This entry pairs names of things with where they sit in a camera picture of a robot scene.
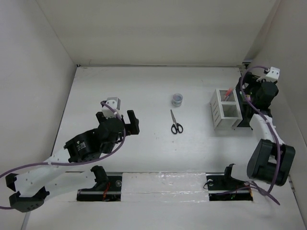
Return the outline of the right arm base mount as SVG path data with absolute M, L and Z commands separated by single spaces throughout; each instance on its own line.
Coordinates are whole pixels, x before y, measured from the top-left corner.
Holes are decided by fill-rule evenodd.
M 206 173 L 203 189 L 208 191 L 209 201 L 253 201 L 250 186 L 232 177 L 233 166 L 229 164 L 224 172 Z

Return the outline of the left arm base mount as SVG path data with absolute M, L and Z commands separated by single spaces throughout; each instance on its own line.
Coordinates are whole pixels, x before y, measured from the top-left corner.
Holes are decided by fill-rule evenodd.
M 121 172 L 108 172 L 102 166 L 94 166 L 95 184 L 91 188 L 80 189 L 76 200 L 79 202 L 119 202 L 121 201 Z

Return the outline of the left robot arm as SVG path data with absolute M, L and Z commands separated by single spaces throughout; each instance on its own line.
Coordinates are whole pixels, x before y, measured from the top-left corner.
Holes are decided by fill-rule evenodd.
M 42 163 L 20 166 L 3 173 L 1 176 L 5 177 L 6 186 L 14 192 L 9 197 L 7 209 L 30 212 L 56 196 L 79 189 L 106 193 L 111 182 L 98 163 L 117 152 L 126 136 L 140 132 L 134 111 L 128 110 L 127 114 L 128 124 L 119 114 L 107 119 L 98 112 L 97 128 L 76 135 Z

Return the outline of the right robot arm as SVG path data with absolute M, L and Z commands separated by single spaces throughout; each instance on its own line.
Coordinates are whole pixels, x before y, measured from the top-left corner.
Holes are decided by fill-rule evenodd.
M 236 95 L 243 120 L 239 127 L 250 127 L 259 143 L 247 165 L 247 176 L 277 186 L 285 184 L 295 149 L 286 145 L 277 134 L 272 122 L 270 105 L 277 96 L 280 70 L 263 68 L 264 75 L 247 71 L 236 85 Z

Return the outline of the red pen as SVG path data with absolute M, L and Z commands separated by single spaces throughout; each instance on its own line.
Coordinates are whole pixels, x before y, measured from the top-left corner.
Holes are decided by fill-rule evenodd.
M 233 94 L 234 88 L 229 88 L 223 98 L 224 102 L 234 102 L 234 94 Z

